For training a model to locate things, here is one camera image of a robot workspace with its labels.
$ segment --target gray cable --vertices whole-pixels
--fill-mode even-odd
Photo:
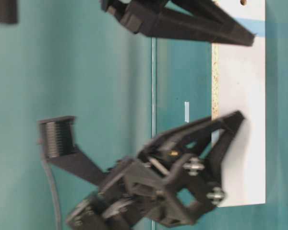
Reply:
[[[54,206],[54,214],[56,219],[56,230],[62,230],[62,223],[61,223],[61,208],[60,208],[60,201],[59,201],[59,195],[58,190],[56,186],[56,182],[51,170],[51,167],[47,163],[45,156],[41,154],[41,162],[42,166],[44,168],[45,174],[48,179],[48,183],[51,190],[51,196],[52,196],[52,202]]]

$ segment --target black plastic bracket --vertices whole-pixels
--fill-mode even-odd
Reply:
[[[211,0],[171,0],[190,14],[166,7],[170,0],[102,0],[109,12],[132,33],[148,37],[251,46],[254,35]]]

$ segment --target teal wall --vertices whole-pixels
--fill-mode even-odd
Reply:
[[[103,169],[133,155],[151,135],[151,41],[96,0],[20,0],[20,13],[19,25],[0,26],[0,230],[51,230],[37,120],[76,115],[77,142]],[[288,1],[267,0],[266,13],[267,204],[178,229],[288,230]],[[210,46],[159,40],[156,53],[157,131],[183,123],[188,98],[191,120],[209,115]],[[54,173],[64,217],[94,188]]]

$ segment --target small hole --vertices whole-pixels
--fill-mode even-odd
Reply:
[[[192,204],[193,202],[196,201],[196,198],[186,188],[184,188],[180,192],[178,192],[177,198],[185,206],[189,206],[190,204]]]
[[[245,6],[247,4],[247,0],[240,0],[240,3],[242,6]]]
[[[195,145],[196,145],[196,142],[195,142],[195,141],[194,141],[194,142],[191,142],[191,143],[187,144],[187,148],[188,148],[188,149],[192,149]]]

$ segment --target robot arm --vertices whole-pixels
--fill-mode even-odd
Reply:
[[[225,198],[221,163],[243,120],[240,112],[234,112],[164,132],[136,158],[119,160],[109,172],[102,172],[77,148],[72,134],[74,117],[41,121],[48,162],[98,186],[66,222],[74,230],[131,230],[144,217],[167,227],[193,225]],[[220,138],[204,156],[217,130]],[[177,197],[183,189],[194,197],[188,206]]]

